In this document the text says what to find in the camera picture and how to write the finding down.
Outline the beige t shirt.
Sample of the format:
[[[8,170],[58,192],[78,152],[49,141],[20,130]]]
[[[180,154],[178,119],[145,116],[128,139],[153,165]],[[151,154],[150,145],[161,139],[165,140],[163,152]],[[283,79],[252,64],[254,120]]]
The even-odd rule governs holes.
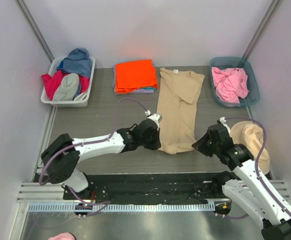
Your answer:
[[[162,67],[157,113],[160,151],[171,155],[193,150],[197,104],[205,76],[192,70],[179,71]]]

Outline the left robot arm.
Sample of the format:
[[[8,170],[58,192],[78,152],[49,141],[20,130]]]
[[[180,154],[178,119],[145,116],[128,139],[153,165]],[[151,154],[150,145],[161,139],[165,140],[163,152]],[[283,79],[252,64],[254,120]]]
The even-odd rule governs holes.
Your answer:
[[[77,169],[78,163],[107,155],[135,151],[139,147],[158,150],[161,116],[151,114],[140,124],[130,128],[120,128],[114,132],[91,138],[71,138],[69,134],[60,135],[42,154],[43,170],[39,184],[44,185],[44,174],[51,184],[63,184],[82,200],[88,199],[92,193],[87,176]]]

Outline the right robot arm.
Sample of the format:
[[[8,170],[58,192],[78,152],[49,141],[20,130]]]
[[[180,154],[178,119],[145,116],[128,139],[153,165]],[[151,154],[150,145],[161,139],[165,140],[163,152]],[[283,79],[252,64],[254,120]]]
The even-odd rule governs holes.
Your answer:
[[[259,226],[265,240],[291,240],[291,204],[256,165],[243,144],[235,144],[226,124],[211,125],[192,147],[205,156],[217,156],[230,171],[212,181],[214,196],[237,203]]]

